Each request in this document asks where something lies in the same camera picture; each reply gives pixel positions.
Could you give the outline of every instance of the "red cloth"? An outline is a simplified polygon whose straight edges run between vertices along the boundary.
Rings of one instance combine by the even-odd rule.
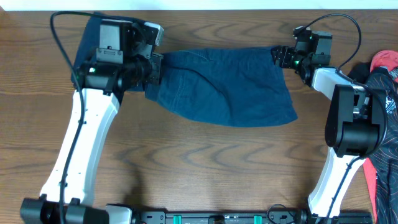
[[[393,50],[382,50],[377,53],[371,63],[371,71],[378,67],[385,67],[388,71],[398,67],[398,52]],[[377,222],[376,213],[376,169],[374,168],[371,160],[367,158],[363,164],[366,182],[368,183],[369,196],[371,198],[374,219]]]

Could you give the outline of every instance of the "cable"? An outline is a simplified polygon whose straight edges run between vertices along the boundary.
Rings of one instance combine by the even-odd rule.
[[[387,134],[387,126],[388,126],[387,111],[385,110],[385,106],[383,105],[383,101],[381,100],[380,96],[372,88],[368,87],[367,85],[364,85],[364,84],[358,83],[358,82],[353,82],[353,84],[361,86],[362,88],[364,88],[365,90],[370,92],[373,96],[375,96],[376,99],[377,99],[377,102],[379,103],[379,106],[382,108],[383,117],[384,117],[384,128],[383,128],[383,132],[382,132],[382,138],[381,138],[381,140],[379,142],[377,142],[377,144],[375,145],[375,147],[374,147],[374,149],[372,151],[370,151],[369,153],[367,153],[367,154],[365,154],[363,156],[358,156],[357,158],[355,158],[351,162],[349,162],[349,164],[347,164],[346,172],[344,173],[344,176],[343,176],[343,178],[340,181],[340,184],[339,184],[339,186],[338,186],[338,188],[336,190],[335,196],[333,198],[331,198],[331,204],[330,204],[328,213],[327,213],[326,217],[323,219],[323,221],[321,221],[321,223],[326,223],[327,220],[329,219],[329,216],[330,216],[331,211],[333,209],[333,206],[335,204],[336,198],[337,198],[338,194],[340,193],[340,190],[341,190],[341,188],[342,188],[342,186],[343,186],[343,184],[344,184],[344,182],[345,182],[345,180],[347,178],[348,172],[352,168],[353,164],[356,161],[358,161],[358,160],[365,159],[365,158],[371,156],[372,154],[374,154],[379,149],[380,145],[383,143],[384,139],[386,138],[386,134]]]
[[[281,207],[286,208],[286,206],[285,206],[285,205],[282,205],[282,204],[273,204],[271,207],[268,208],[268,211],[267,211],[267,218],[268,218],[268,220],[269,220],[272,224],[276,224],[276,223],[275,223],[274,221],[272,221],[272,220],[269,218],[269,212],[270,212],[271,209],[274,208],[275,206],[281,206]],[[294,215],[292,215],[290,211],[287,211],[287,213],[289,213],[289,215],[293,218],[293,221],[292,221],[292,222],[289,222],[289,223],[286,223],[286,224],[291,224],[291,223],[295,222]]]
[[[331,17],[331,16],[343,16],[343,17],[345,17],[345,18],[350,19],[351,21],[353,21],[353,23],[355,24],[355,26],[356,26],[356,28],[357,28],[357,30],[358,30],[358,46],[356,47],[356,49],[355,49],[354,53],[351,55],[351,57],[349,57],[345,62],[343,62],[343,63],[337,68],[337,72],[339,72],[339,71],[341,70],[341,68],[342,68],[346,63],[348,63],[348,62],[356,55],[356,53],[358,52],[358,50],[359,50],[359,48],[360,48],[360,46],[361,46],[361,42],[362,42],[362,32],[361,32],[361,28],[359,27],[358,23],[355,21],[354,18],[352,18],[352,17],[349,16],[349,15],[342,14],[342,13],[327,14],[327,15],[324,15],[324,16],[319,17],[318,19],[315,19],[314,21],[310,22],[310,23],[309,23],[308,25],[306,25],[305,27],[302,27],[302,28],[297,32],[296,35],[298,35],[299,33],[303,32],[306,28],[308,28],[310,25],[312,25],[312,24],[318,22],[319,20],[324,19],[324,18],[327,18],[327,17]]]
[[[92,13],[87,13],[87,12],[74,12],[74,11],[59,11],[59,12],[55,12],[51,15],[50,18],[50,28],[51,28],[51,32],[53,35],[53,38],[55,40],[55,42],[58,45],[58,48],[61,51],[62,56],[64,57],[71,73],[72,73],[72,81],[73,84],[75,84],[76,87],[76,91],[79,93],[79,98],[80,98],[80,119],[79,119],[79,124],[75,133],[75,137],[73,137],[73,141],[72,141],[72,145],[70,146],[70,150],[68,153],[68,157],[65,161],[65,167],[63,168],[63,172],[62,172],[62,178],[60,181],[60,200],[59,200],[59,209],[60,209],[60,222],[61,223],[66,223],[66,218],[65,218],[65,208],[63,207],[63,204],[65,203],[65,184],[66,184],[66,178],[68,175],[68,168],[69,168],[69,164],[70,164],[70,160],[72,158],[73,155],[73,151],[75,150],[75,146],[81,131],[81,128],[83,126],[84,123],[84,118],[85,118],[85,102],[84,102],[84,98],[83,98],[83,93],[81,92],[81,86],[79,85],[78,82],[78,78],[76,76],[76,72],[75,69],[73,68],[73,65],[65,51],[65,49],[62,47],[62,44],[60,42],[60,39],[58,38],[58,35],[55,31],[54,28],[54,18],[56,16],[59,15],[78,15],[78,16],[90,16],[90,17],[96,17],[96,18],[101,18],[101,19],[116,19],[116,20],[120,20],[117,18],[113,18],[111,16],[104,16],[104,15],[97,15],[97,14],[92,14]]]

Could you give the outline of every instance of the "white background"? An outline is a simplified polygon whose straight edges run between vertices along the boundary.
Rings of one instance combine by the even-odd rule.
[[[0,0],[6,11],[398,9],[398,0]]]

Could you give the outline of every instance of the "wooden table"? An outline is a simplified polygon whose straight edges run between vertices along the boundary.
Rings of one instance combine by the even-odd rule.
[[[204,47],[293,45],[292,29],[331,11],[114,11],[161,24],[159,52]],[[363,44],[352,64],[396,49],[395,11],[343,11],[356,18]],[[70,72],[49,29],[51,12],[0,12],[0,223],[20,223],[24,197],[38,197],[68,126]],[[86,17],[62,16],[56,26],[72,61]],[[313,30],[333,33],[332,65],[348,58],[357,31],[342,17]],[[329,100],[292,71],[286,84],[298,114],[273,128],[229,128],[169,113],[142,93],[128,93],[99,162],[95,205],[127,203],[168,210],[265,210],[274,203],[304,207],[326,159],[323,136]],[[343,209],[371,211],[360,169]]]

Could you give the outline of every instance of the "dark blue fabric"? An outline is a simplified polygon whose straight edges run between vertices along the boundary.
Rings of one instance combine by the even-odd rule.
[[[100,19],[86,26],[77,68],[99,44]],[[162,83],[139,85],[146,98],[184,118],[236,127],[277,126],[297,119],[271,48],[196,49],[164,54]]]

